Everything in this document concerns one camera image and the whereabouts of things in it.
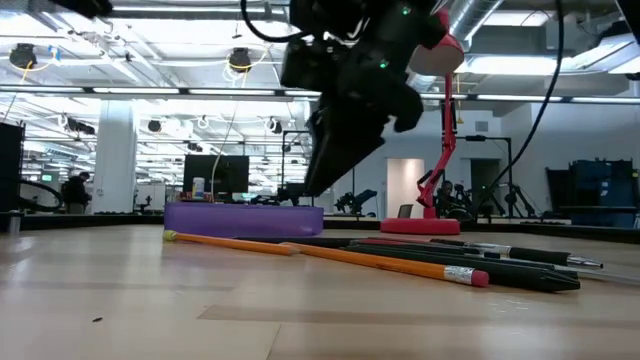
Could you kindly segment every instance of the pink eraser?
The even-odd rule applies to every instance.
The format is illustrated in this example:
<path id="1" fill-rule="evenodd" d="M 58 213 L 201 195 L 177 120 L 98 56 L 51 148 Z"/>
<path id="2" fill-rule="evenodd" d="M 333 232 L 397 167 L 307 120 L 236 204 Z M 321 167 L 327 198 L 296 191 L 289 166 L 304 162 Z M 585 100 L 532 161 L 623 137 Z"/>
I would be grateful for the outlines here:
<path id="1" fill-rule="evenodd" d="M 471 274 L 471 285 L 477 287 L 489 286 L 489 274 L 485 271 L 474 270 Z"/>

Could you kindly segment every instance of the white door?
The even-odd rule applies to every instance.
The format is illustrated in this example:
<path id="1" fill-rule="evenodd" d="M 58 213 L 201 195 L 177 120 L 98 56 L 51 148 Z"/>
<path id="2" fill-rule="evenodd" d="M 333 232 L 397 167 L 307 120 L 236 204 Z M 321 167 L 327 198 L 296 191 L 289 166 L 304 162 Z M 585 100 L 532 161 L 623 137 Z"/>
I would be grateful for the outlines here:
<path id="1" fill-rule="evenodd" d="M 417 181 L 425 174 L 423 159 L 387 159 L 387 216 L 398 217 L 401 205 L 413 204 L 412 218 L 421 218 Z"/>

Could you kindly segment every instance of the wire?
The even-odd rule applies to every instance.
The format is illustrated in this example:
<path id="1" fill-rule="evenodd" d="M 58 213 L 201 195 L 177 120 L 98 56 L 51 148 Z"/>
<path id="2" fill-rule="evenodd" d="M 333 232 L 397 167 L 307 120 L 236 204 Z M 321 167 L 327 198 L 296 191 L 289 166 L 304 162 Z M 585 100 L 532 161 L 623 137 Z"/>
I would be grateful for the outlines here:
<path id="1" fill-rule="evenodd" d="M 555 3 L 556 3 L 556 9 L 558 12 L 558 55 L 556 60 L 557 62 L 556 70 L 553 72 L 553 77 L 551 78 L 549 89 L 547 90 L 547 94 L 545 95 L 544 101 L 540 106 L 540 110 L 538 111 L 538 116 L 536 117 L 536 121 L 533 123 L 533 127 L 531 128 L 529 135 L 527 136 L 524 143 L 522 144 L 522 148 L 520 148 L 520 151 L 518 151 L 518 154 L 515 156 L 515 158 L 513 158 L 513 161 L 511 161 L 511 164 L 509 164 L 504 170 L 502 170 L 500 175 L 498 175 L 498 177 L 493 181 L 491 186 L 489 186 L 487 191 L 484 193 L 482 200 L 480 201 L 480 203 L 475 209 L 474 217 L 476 219 L 478 218 L 478 213 L 480 208 L 489 199 L 491 194 L 493 194 L 493 191 L 495 190 L 496 186 L 500 182 L 500 179 L 502 179 L 502 177 L 505 176 L 509 172 L 509 170 L 513 168 L 513 166 L 522 158 L 522 155 L 527 150 L 527 147 L 529 147 L 531 140 L 533 140 L 533 136 L 538 130 L 538 126 L 540 126 L 542 117 L 544 116 L 544 113 L 547 110 L 547 107 L 549 106 L 549 100 L 551 100 L 551 95 L 553 95 L 553 90 L 555 89 L 556 83 L 558 82 L 558 77 L 560 76 L 560 70 L 562 68 L 562 57 L 564 53 L 564 7 L 562 5 L 562 0 L 555 0 Z"/>
<path id="2" fill-rule="evenodd" d="M 244 88 L 244 86 L 247 84 L 248 77 L 249 77 L 249 73 L 247 72 L 244 74 L 244 79 L 242 80 L 242 88 Z M 220 151 L 218 151 L 218 156 L 216 157 L 216 162 L 213 164 L 213 169 L 211 169 L 211 202 L 215 201 L 215 192 L 213 190 L 213 185 L 214 185 L 214 179 L 216 175 L 216 169 L 218 169 L 218 163 L 220 162 L 220 158 L 222 157 L 224 146 L 227 144 L 227 139 L 229 139 L 229 134 L 231 133 L 231 129 L 233 128 L 233 123 L 236 120 L 236 115 L 238 113 L 238 105 L 240 105 L 240 102 L 236 101 L 236 106 L 233 109 L 233 115 L 231 116 L 231 122 L 229 122 L 229 127 L 227 128 L 227 134 L 224 136 L 222 145 L 220 145 Z"/>
<path id="3" fill-rule="evenodd" d="M 22 79 L 20 80 L 20 85 L 24 84 L 24 81 L 27 79 L 27 74 L 29 73 L 29 67 L 31 67 L 32 64 L 33 64 L 33 61 L 29 61 L 29 63 L 27 64 L 27 68 L 26 69 L 18 68 L 18 69 L 24 71 L 24 74 L 22 74 Z M 9 113 L 11 112 L 11 108 L 13 108 L 13 104 L 16 102 L 16 98 L 17 97 L 18 97 L 18 93 L 16 92 L 13 95 L 13 99 L 11 99 L 11 103 L 9 104 L 9 107 L 7 108 L 7 112 L 4 113 L 4 118 L 2 118 L 2 122 L 3 123 L 5 121 L 7 121 L 7 117 L 9 117 Z"/>
<path id="4" fill-rule="evenodd" d="M 261 33 L 251 23 L 251 19 L 249 19 L 249 13 L 247 12 L 247 0 L 240 0 L 240 12 L 242 13 L 242 19 L 244 20 L 245 24 L 247 24 L 247 27 L 249 28 L 249 30 L 251 30 L 251 32 L 255 36 L 259 37 L 260 39 L 262 39 L 264 41 L 274 42 L 274 43 L 286 43 L 286 42 L 289 42 L 291 40 L 298 39 L 298 38 L 301 38 L 301 37 L 305 37 L 305 36 L 311 34 L 311 33 L 307 32 L 307 31 L 301 31 L 301 32 L 299 32 L 297 34 L 292 34 L 292 35 L 287 35 L 287 36 L 280 36 L 280 37 L 265 35 L 265 34 Z"/>

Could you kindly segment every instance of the red lamp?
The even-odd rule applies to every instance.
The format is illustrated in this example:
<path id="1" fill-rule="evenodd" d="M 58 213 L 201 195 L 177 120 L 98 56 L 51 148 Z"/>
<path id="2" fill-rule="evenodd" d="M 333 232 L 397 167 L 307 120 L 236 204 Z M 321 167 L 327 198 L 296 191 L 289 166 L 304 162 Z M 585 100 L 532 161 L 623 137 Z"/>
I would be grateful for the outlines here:
<path id="1" fill-rule="evenodd" d="M 436 16 L 448 28 L 449 15 L 446 10 L 440 10 Z M 380 231 L 395 234 L 412 235 L 458 235 L 460 223 L 452 219 L 438 219 L 435 214 L 433 193 L 440 175 L 447 166 L 456 148 L 456 138 L 453 133 L 453 117 L 451 98 L 453 95 L 453 72 L 464 62 L 464 51 L 458 40 L 447 34 L 440 44 L 429 50 L 418 47 L 409 63 L 409 68 L 421 75 L 445 76 L 445 128 L 443 137 L 443 151 L 438 164 L 427 177 L 425 185 L 418 184 L 420 196 L 418 202 L 423 205 L 422 219 L 386 219 L 380 224 Z"/>

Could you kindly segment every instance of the pipe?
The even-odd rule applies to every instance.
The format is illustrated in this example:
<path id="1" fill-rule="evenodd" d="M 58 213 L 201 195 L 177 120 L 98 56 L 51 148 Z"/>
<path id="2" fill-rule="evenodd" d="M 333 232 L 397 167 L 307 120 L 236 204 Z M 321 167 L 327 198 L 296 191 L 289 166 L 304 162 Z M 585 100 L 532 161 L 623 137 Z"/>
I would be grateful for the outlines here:
<path id="1" fill-rule="evenodd" d="M 456 37 L 465 52 L 471 39 L 504 0 L 456 0 L 449 10 L 449 33 Z"/>

